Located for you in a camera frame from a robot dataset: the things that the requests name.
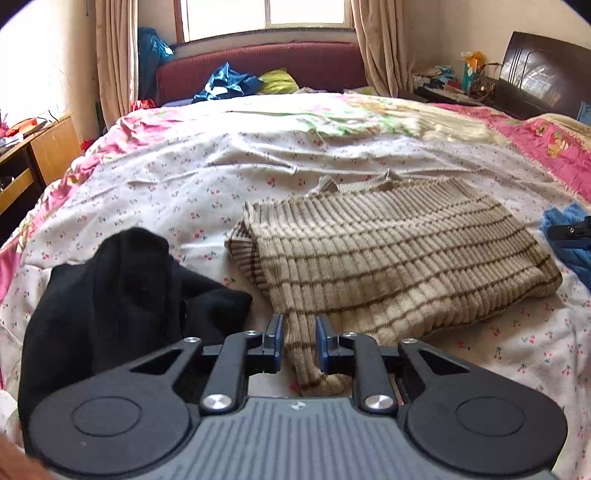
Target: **blue cloth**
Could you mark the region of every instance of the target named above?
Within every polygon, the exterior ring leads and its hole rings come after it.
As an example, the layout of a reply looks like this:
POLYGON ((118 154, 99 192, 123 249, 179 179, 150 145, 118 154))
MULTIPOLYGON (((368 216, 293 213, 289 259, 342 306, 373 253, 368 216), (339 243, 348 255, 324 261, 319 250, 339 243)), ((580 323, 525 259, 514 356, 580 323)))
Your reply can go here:
POLYGON ((551 208, 544 212, 540 229, 544 232, 546 240, 559 260, 573 270, 591 292, 591 252, 581 248, 560 248, 548 239, 548 228, 551 225, 579 223, 585 219, 586 215, 587 213, 578 203, 569 205, 564 213, 556 208, 551 208))
POLYGON ((264 84, 265 82, 252 73, 238 73, 232 70, 226 62, 212 73, 205 88, 193 97, 193 103, 254 95, 264 84))
POLYGON ((174 57, 174 51, 153 28, 138 28, 138 98, 155 99, 158 67, 174 57))
POLYGON ((581 102, 581 111, 579 112, 577 120, 582 124, 591 127, 591 105, 585 102, 581 102))

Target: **metal screw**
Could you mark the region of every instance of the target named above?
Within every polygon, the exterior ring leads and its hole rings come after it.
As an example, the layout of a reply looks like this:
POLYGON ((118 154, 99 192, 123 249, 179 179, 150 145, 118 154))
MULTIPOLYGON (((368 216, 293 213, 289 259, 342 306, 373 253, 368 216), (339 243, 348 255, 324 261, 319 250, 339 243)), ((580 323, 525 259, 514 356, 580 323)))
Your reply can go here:
POLYGON ((232 399, 221 393, 208 395, 203 399, 203 406, 211 410, 225 410, 232 404, 232 399))
POLYGON ((365 406, 372 410, 388 410, 394 405, 394 400, 387 395, 370 395, 365 399, 365 406))

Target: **white wall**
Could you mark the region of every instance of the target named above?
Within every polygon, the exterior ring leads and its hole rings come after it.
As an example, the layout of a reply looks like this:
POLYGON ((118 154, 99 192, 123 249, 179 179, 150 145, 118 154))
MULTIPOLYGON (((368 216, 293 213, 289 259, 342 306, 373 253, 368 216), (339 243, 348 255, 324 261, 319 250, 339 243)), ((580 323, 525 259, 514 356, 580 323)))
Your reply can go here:
POLYGON ((175 44, 177 31, 173 0, 138 0, 138 25, 154 28, 168 45, 175 44))
POLYGON ((440 0, 404 0, 403 6, 409 49, 414 53, 415 66, 439 64, 440 0))
POLYGON ((439 62, 453 65, 459 75, 463 51, 480 50, 487 62, 502 63, 514 31, 591 48, 591 26, 561 0, 437 1, 439 62))
POLYGON ((4 26, 0 109, 8 125, 68 112, 80 140, 98 136, 95 35, 93 0, 35 0, 4 26))

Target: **floral bedsheet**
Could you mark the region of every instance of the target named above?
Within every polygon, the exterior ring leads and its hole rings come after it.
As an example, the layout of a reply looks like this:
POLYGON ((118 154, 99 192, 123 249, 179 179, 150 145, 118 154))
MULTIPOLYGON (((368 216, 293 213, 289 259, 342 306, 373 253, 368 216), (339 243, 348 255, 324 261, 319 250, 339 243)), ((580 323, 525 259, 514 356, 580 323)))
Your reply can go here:
MULTIPOLYGON (((460 177, 503 202, 543 245, 543 211, 584 196, 482 119, 404 100, 257 96, 134 112, 48 187, 0 250, 0 429, 20 441, 21 347, 53 266, 82 262, 109 235, 141 225, 165 237, 183 265, 252 293, 249 326, 261 328, 271 306, 223 246, 243 202, 304 193, 325 174, 357 181, 388 168, 414 178, 460 177)), ((554 472, 587 480, 591 294, 561 271, 555 296, 427 341, 554 399, 569 422, 554 472)), ((250 389, 297 395, 288 365, 279 375, 257 375, 250 389)))

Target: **wooden nightstand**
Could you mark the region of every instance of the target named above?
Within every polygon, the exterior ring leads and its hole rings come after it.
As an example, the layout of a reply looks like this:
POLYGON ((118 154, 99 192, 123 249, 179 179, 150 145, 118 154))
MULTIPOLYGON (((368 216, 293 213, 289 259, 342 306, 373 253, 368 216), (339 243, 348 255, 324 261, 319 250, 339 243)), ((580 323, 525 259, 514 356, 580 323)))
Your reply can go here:
POLYGON ((0 242, 6 240, 43 190, 82 155, 74 122, 66 115, 0 156, 0 176, 14 181, 0 193, 0 242))

